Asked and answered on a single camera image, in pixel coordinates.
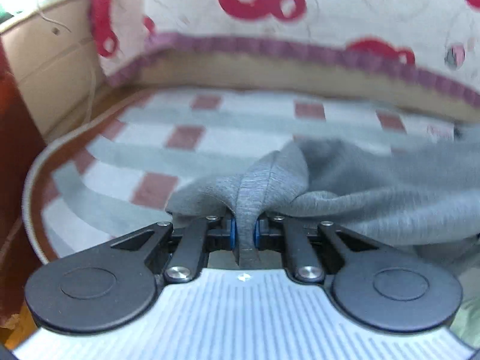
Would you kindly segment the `red-brown wooden cabinet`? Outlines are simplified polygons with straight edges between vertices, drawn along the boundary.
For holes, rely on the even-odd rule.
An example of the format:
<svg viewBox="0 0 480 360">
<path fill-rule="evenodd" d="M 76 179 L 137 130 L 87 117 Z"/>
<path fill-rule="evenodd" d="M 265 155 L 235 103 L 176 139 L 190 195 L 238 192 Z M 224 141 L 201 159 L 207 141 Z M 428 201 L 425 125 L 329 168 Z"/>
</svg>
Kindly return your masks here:
<svg viewBox="0 0 480 360">
<path fill-rule="evenodd" d="M 12 330 L 20 318 L 24 286 L 40 265 L 29 243 L 21 213 L 24 181 L 45 143 L 1 51 L 0 226 L 1 329 Z"/>
</svg>

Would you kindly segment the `checkered bed sheet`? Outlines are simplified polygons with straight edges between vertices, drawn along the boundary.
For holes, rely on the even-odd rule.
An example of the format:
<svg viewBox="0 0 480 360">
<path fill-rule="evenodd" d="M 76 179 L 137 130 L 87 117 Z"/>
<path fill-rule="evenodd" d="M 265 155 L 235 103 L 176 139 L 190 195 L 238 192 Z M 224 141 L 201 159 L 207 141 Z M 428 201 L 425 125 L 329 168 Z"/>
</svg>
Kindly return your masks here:
<svg viewBox="0 0 480 360">
<path fill-rule="evenodd" d="M 166 220 L 172 193 L 247 169 L 297 137 L 339 138 L 391 155 L 455 138 L 452 122 L 393 106 L 275 91 L 145 89 L 52 141 L 22 201 L 41 262 Z"/>
</svg>

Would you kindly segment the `beige wooden nightstand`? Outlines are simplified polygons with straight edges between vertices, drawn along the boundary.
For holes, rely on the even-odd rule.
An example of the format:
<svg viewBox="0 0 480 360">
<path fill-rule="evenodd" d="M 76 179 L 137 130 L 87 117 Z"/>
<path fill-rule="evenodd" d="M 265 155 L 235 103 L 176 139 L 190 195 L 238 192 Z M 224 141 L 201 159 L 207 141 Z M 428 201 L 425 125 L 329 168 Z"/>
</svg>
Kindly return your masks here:
<svg viewBox="0 0 480 360">
<path fill-rule="evenodd" d="M 110 91 L 90 32 L 90 0 L 50 0 L 1 25 L 28 111 L 46 141 L 95 117 Z"/>
</svg>

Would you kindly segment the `bear print headboard cover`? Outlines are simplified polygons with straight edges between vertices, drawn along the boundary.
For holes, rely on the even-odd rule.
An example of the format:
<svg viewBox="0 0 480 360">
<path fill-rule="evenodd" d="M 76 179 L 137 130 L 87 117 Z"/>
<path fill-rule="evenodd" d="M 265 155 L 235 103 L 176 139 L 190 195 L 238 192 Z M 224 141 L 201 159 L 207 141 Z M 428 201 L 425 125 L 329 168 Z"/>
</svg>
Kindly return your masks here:
<svg viewBox="0 0 480 360">
<path fill-rule="evenodd" d="M 168 49 L 342 65 L 479 105 L 479 0 L 91 0 L 118 85 Z"/>
</svg>

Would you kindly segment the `grey sweatpants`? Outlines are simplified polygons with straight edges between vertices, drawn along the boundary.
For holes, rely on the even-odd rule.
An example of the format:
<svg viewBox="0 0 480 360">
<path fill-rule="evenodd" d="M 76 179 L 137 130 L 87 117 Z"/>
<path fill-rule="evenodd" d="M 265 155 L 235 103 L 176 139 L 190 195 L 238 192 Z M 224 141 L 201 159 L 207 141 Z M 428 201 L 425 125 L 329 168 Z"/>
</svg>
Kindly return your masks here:
<svg viewBox="0 0 480 360">
<path fill-rule="evenodd" d="M 191 182 L 166 210 L 177 220 L 232 211 L 247 247 L 264 212 L 330 220 L 460 274 L 479 264 L 479 144 L 377 155 L 300 138 L 243 172 Z"/>
</svg>

